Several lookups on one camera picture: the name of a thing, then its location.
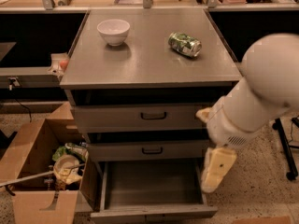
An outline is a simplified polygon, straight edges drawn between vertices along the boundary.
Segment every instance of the metal can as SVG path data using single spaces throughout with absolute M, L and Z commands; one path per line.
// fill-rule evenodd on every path
M 202 43 L 199 40 L 178 32 L 169 36 L 168 44 L 172 49 L 188 57 L 197 57 L 202 48 Z

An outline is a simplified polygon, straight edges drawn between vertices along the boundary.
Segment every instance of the drawer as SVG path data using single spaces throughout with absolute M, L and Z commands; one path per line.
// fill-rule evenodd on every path
M 72 109 L 81 133 L 182 130 L 201 128 L 195 117 L 207 105 L 109 105 L 75 106 Z
M 162 222 L 212 217 L 199 188 L 202 160 L 112 161 L 105 163 L 98 224 Z
M 92 161 L 131 161 L 204 157 L 210 140 L 206 129 L 100 133 L 88 144 Z

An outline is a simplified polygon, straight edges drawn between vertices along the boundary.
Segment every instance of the concrete floor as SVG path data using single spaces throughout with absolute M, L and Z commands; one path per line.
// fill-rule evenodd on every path
M 45 118 L 53 108 L 33 113 L 32 120 Z M 291 139 L 291 118 L 295 116 L 297 113 L 291 112 L 281 119 L 288 139 Z M 26 110 L 11 113 L 0 107 L 0 129 L 5 135 L 10 136 L 26 122 L 29 122 Z M 179 223 L 231 224 L 240 218 L 289 216 L 292 224 L 299 224 L 299 177 L 295 181 L 286 178 L 288 165 L 272 123 L 264 125 L 259 136 L 239 151 L 234 167 L 221 186 L 206 196 L 209 204 L 218 206 L 218 213 L 211 219 Z M 292 137 L 299 141 L 299 130 L 294 125 Z M 293 149 L 292 154 L 299 169 L 299 150 Z M 0 223 L 14 223 L 9 196 L 1 195 Z M 74 223 L 93 222 L 88 214 L 80 213 L 75 215 Z

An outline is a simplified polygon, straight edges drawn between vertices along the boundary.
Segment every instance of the black handle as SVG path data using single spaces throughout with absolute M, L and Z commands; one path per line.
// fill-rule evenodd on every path
M 163 153 L 163 148 L 153 148 L 153 149 L 146 149 L 142 147 L 142 153 L 145 155 L 157 155 Z
M 156 119 L 166 119 L 167 113 L 162 112 L 162 113 L 140 113 L 140 117 L 143 120 L 156 120 Z

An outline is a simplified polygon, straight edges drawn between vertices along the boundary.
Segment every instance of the white bowl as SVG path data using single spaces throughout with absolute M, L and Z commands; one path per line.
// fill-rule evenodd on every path
M 110 46 L 119 46 L 127 38 L 130 24 L 119 19 L 106 20 L 97 25 L 97 31 Z

